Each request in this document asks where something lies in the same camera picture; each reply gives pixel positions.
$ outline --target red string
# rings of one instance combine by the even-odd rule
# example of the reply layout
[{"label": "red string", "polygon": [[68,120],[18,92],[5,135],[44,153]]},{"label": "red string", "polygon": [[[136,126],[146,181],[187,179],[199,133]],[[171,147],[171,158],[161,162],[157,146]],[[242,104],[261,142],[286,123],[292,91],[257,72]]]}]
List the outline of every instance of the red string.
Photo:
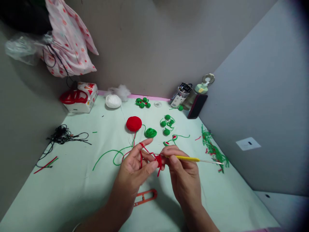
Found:
[{"label": "red string", "polygon": [[149,153],[149,151],[147,150],[146,147],[144,147],[144,145],[142,143],[139,143],[140,145],[142,145],[143,148],[145,148],[145,150]]},{"label": "red string", "polygon": [[[129,153],[129,152],[130,152],[130,151],[128,151],[127,153]],[[126,154],[127,154],[127,153],[126,153]],[[123,162],[123,159],[124,159],[124,157],[126,156],[126,154],[122,157],[122,162]]]},{"label": "red string", "polygon": [[[141,168],[142,168],[142,152],[140,151],[140,153],[141,153]],[[153,152],[151,152],[149,154],[150,155],[154,155],[154,160],[158,162],[158,168],[160,168],[159,172],[158,172],[158,176],[159,176],[161,168],[162,168],[162,157],[161,157],[161,154],[159,154],[158,156],[156,156]]]},{"label": "red string", "polygon": [[136,132],[135,132],[135,134],[134,134],[133,147],[135,147],[135,136],[136,136]]},{"label": "red string", "polygon": [[142,168],[142,160],[143,160],[142,150],[140,150],[139,152],[141,153],[141,168]]},{"label": "red string", "polygon": [[50,163],[52,163],[55,159],[57,159],[58,156],[56,156],[55,158],[52,159],[52,161],[50,161],[48,164],[46,164],[44,167],[42,167],[41,169],[37,170],[34,174],[36,174],[37,172],[41,171],[43,168],[45,168],[47,165],[49,165]]}]

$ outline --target white label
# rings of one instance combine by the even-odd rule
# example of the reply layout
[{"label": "white label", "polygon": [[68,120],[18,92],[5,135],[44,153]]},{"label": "white label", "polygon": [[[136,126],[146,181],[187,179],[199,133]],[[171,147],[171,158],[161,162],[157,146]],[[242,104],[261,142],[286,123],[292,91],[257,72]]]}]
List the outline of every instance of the white label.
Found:
[{"label": "white label", "polygon": [[183,101],[185,100],[186,98],[183,98],[181,96],[176,96],[175,99],[173,100],[173,102],[171,103],[171,106],[172,107],[176,107],[176,106],[179,106],[181,103],[183,103]]},{"label": "white label", "polygon": [[252,137],[239,140],[236,143],[242,150],[250,150],[261,147],[261,145],[259,145]]}]

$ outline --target black cord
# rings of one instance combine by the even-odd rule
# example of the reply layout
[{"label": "black cord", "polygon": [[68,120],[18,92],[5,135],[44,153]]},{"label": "black cord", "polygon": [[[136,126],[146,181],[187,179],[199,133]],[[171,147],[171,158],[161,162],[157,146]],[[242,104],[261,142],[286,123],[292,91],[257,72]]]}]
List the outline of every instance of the black cord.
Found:
[{"label": "black cord", "polygon": [[[87,134],[87,137],[84,138],[84,139],[76,139],[82,134]],[[80,142],[85,142],[85,143],[92,145],[91,143],[87,142],[88,140],[86,140],[86,139],[88,137],[89,137],[89,134],[87,132],[82,132],[78,135],[73,136],[72,133],[69,131],[67,125],[65,125],[65,124],[60,125],[55,129],[55,133],[53,133],[49,138],[47,138],[48,140],[50,140],[49,144],[51,144],[51,147],[49,148],[48,152],[43,153],[44,156],[41,157],[38,160],[38,162],[41,159],[44,159],[49,153],[52,152],[55,143],[65,144],[66,142],[69,142],[69,141],[80,141]]]},{"label": "black cord", "polygon": [[71,80],[72,82],[74,82],[74,81],[73,81],[72,78],[70,77],[70,75],[69,75],[69,73],[68,73],[68,70],[66,69],[65,65],[62,63],[62,60],[61,60],[60,57],[58,56],[57,52],[53,49],[53,47],[51,46],[51,44],[47,44],[46,46],[47,46],[47,48],[48,48],[49,53],[53,56],[53,58],[54,58],[54,60],[55,60],[55,63],[54,63],[53,66],[49,66],[49,65],[45,62],[45,55],[44,55],[44,49],[43,49],[43,60],[44,60],[44,63],[46,64],[47,67],[53,68],[53,67],[56,65],[56,58],[55,58],[55,56],[54,56],[54,54],[55,54],[56,57],[59,59],[60,63],[63,65],[63,68],[64,68],[65,72],[67,73],[66,84],[67,84],[67,86],[68,86],[69,88],[71,88],[71,87],[69,86],[69,84],[68,84],[68,77],[70,78],[70,80]]}]

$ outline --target gray wall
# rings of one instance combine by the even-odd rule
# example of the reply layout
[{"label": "gray wall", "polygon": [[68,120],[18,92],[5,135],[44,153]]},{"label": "gray wall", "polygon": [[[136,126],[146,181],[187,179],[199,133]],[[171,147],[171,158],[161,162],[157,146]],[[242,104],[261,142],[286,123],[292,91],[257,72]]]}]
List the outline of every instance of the gray wall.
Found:
[{"label": "gray wall", "polygon": [[[254,190],[306,195],[309,49],[304,23],[295,6],[279,0],[214,72],[216,81],[200,114]],[[262,147],[242,151],[235,142],[248,137]]]},{"label": "gray wall", "polygon": [[179,83],[214,72],[276,0],[66,2],[100,54],[90,56],[98,71],[82,80],[168,98]]},{"label": "gray wall", "polygon": [[51,135],[67,115],[58,100],[65,79],[52,76],[45,65],[33,67],[4,53],[13,34],[0,22],[1,133],[0,220],[45,150]]}]

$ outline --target white corner wall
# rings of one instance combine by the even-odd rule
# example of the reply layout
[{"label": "white corner wall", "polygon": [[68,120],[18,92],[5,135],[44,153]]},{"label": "white corner wall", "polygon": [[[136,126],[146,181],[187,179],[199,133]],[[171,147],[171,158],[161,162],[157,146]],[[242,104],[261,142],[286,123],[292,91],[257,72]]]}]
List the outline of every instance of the white corner wall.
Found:
[{"label": "white corner wall", "polygon": [[[279,0],[217,68],[200,118],[254,190],[306,195],[308,31],[295,4]],[[248,137],[262,147],[242,151]]]}]

